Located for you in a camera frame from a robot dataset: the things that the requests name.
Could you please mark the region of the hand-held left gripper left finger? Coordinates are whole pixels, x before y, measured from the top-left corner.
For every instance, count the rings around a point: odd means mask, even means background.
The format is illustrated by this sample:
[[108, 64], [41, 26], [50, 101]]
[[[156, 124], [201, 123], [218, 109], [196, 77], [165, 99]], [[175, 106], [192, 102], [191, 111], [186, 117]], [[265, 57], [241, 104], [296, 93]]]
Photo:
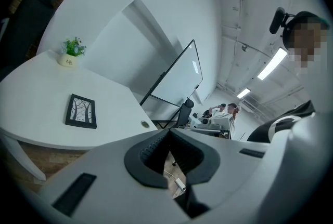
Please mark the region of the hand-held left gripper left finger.
[[185, 223], [164, 177], [168, 131], [96, 147], [51, 177], [39, 195], [75, 223]]

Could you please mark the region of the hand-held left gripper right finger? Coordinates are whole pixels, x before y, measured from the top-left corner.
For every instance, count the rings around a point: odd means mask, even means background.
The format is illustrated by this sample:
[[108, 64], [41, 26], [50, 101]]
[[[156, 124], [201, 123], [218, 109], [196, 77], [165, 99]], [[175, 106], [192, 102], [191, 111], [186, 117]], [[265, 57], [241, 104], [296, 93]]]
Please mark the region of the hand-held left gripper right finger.
[[169, 223], [262, 223], [266, 189], [253, 183], [267, 145], [169, 130], [169, 146], [186, 177], [182, 202]]

